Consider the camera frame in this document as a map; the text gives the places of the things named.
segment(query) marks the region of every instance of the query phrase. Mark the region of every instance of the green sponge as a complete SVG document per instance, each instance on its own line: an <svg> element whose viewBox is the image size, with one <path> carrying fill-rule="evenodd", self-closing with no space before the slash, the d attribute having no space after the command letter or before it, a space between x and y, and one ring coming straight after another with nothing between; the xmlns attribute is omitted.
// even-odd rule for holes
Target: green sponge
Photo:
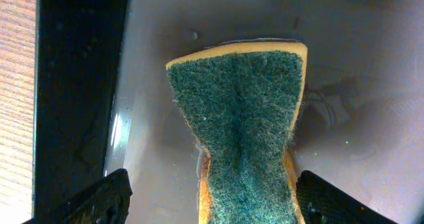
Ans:
<svg viewBox="0 0 424 224"><path fill-rule="evenodd" d="M208 222L297 223L282 156L303 91L304 61L283 50L255 52L255 43L242 45L253 52L230 46L219 56L167 65L177 106L209 157Z"/></svg>

